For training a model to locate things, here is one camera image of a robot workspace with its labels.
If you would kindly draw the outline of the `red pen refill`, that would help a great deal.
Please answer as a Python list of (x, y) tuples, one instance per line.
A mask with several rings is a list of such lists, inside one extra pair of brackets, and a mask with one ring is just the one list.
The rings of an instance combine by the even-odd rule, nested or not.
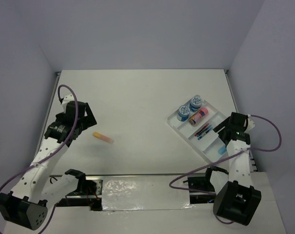
[(207, 123), (205, 126), (203, 126), (194, 136), (197, 136), (197, 135), (199, 135), (199, 134), (201, 134), (203, 131), (205, 131), (206, 130), (206, 128), (207, 127), (209, 127), (210, 126), (210, 124), (209, 123)]

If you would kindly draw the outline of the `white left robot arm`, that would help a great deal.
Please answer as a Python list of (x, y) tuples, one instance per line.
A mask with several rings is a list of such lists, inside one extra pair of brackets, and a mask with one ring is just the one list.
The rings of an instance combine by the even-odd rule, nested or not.
[(30, 230), (44, 223), (48, 210), (70, 193), (87, 191), (85, 173), (69, 169), (49, 187), (45, 187), (55, 165), (71, 143), (86, 129), (97, 124), (86, 102), (64, 101), (64, 111), (56, 115), (41, 143), (41, 147), (19, 182), (7, 194), (0, 193), (0, 213), (6, 221)]

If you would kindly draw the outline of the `blue highlighter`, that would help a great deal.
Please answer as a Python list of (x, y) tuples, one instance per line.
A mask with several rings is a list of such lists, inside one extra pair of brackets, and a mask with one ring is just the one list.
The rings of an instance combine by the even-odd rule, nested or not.
[(218, 154), (219, 155), (223, 155), (223, 154), (225, 154), (226, 153), (226, 147), (225, 146), (222, 146), (221, 148), (219, 148), (219, 150), (218, 150)]

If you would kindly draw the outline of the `dark blue pen refill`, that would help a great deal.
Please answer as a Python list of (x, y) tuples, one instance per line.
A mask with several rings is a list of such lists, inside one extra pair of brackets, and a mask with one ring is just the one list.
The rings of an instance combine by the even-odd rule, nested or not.
[(200, 134), (198, 136), (198, 140), (201, 140), (202, 138), (204, 138), (210, 132), (214, 132), (214, 131), (212, 129), (210, 129), (210, 130), (207, 130), (207, 131), (203, 132), (202, 134)]

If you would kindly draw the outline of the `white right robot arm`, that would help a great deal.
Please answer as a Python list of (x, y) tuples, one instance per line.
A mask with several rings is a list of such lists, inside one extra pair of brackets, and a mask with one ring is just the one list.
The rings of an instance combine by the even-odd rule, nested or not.
[(203, 179), (204, 187), (214, 191), (213, 213), (217, 217), (249, 225), (260, 201), (261, 192), (251, 179), (248, 132), (255, 123), (247, 116), (233, 112), (213, 130), (226, 146), (229, 169), (211, 166)]

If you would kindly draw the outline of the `orange pink highlighter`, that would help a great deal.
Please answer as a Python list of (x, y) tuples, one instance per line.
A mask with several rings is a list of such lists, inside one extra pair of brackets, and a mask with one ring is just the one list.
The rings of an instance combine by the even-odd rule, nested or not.
[(103, 135), (103, 134), (101, 134), (101, 133), (94, 132), (92, 135), (93, 135), (95, 138), (100, 139), (100, 140), (102, 140), (102, 141), (104, 141), (104, 142), (106, 142), (106, 143), (109, 143), (109, 144), (113, 144), (113, 143), (114, 143), (114, 140), (113, 140), (113, 139), (111, 139), (110, 137), (105, 136), (105, 135)]

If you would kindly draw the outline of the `blue round jar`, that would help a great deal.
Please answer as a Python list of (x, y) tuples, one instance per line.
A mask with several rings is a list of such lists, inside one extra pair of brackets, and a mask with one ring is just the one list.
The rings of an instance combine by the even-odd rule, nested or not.
[(177, 119), (179, 121), (186, 121), (190, 115), (190, 108), (187, 105), (182, 105), (179, 107), (177, 112)]
[(196, 112), (201, 108), (203, 100), (200, 96), (194, 96), (189, 102), (189, 108), (191, 112)]

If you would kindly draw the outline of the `pink cap glue stick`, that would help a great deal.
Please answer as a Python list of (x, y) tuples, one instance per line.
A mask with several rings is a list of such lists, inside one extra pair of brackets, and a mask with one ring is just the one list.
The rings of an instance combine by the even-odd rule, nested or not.
[(196, 112), (193, 116), (190, 117), (189, 123), (191, 125), (196, 125), (207, 114), (208, 110), (206, 108), (201, 108), (198, 112)]

